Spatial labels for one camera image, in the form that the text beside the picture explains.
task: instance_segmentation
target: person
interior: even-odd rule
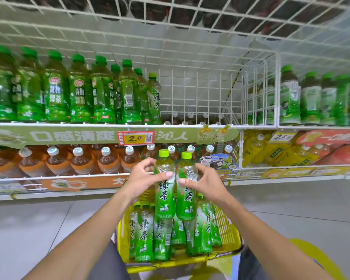
[[[23,279],[129,279],[111,237],[125,211],[151,185],[174,175],[150,175],[155,159],[134,166],[126,183],[91,218],[75,229],[47,254]],[[213,168],[197,164],[199,181],[180,179],[186,187],[201,192],[217,204],[236,226],[245,244],[258,259],[269,279],[328,280],[331,276],[284,236],[247,211],[225,188]],[[248,279],[268,279],[248,277]]]

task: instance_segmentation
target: light green bottle cap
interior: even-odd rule
[[[306,74],[306,77],[307,77],[307,78],[314,78],[314,77],[316,77],[317,73],[318,73],[318,72],[317,72],[316,70],[311,71],[311,72],[308,72],[308,73]]]
[[[132,61],[130,59],[123,59],[122,66],[123,67],[132,67]]]
[[[3,46],[3,45],[0,45],[0,53],[11,55],[10,50],[7,47]]]
[[[142,76],[142,75],[143,75],[143,70],[140,69],[140,68],[134,69],[134,72],[135,72],[135,74],[137,74],[138,76]]]
[[[344,75],[337,76],[336,79],[341,81],[341,80],[345,80],[345,79],[347,79],[349,77],[350,77],[349,74],[344,74]]]
[[[327,78],[332,78],[333,77],[333,74],[332,73],[326,73],[324,74],[321,78],[322,79],[327,79]]]
[[[96,64],[106,65],[106,58],[104,56],[96,55],[95,59],[96,59]]]
[[[170,156],[170,151],[167,149],[160,149],[159,150],[159,157],[169,157]]]
[[[181,153],[181,158],[182,159],[192,159],[192,153],[190,153],[188,151],[183,151]]]
[[[85,62],[84,61],[84,57],[82,55],[80,55],[80,54],[74,54],[73,57],[71,57],[71,59],[73,61],[76,61],[76,62],[82,62],[82,63]]]
[[[291,64],[289,65],[285,65],[284,67],[281,68],[281,72],[287,72],[287,71],[290,71],[290,70],[293,70],[293,66]]]
[[[33,50],[33,49],[29,48],[29,47],[21,46],[21,50],[22,50],[22,54],[23,55],[32,56],[34,58],[38,57],[37,51],[35,51],[35,50]]]
[[[121,67],[119,65],[117,65],[117,64],[112,64],[111,70],[112,70],[112,72],[120,73],[121,72]]]
[[[57,50],[49,50],[48,51],[48,57],[50,57],[51,59],[54,59],[54,60],[62,61],[62,55]]]

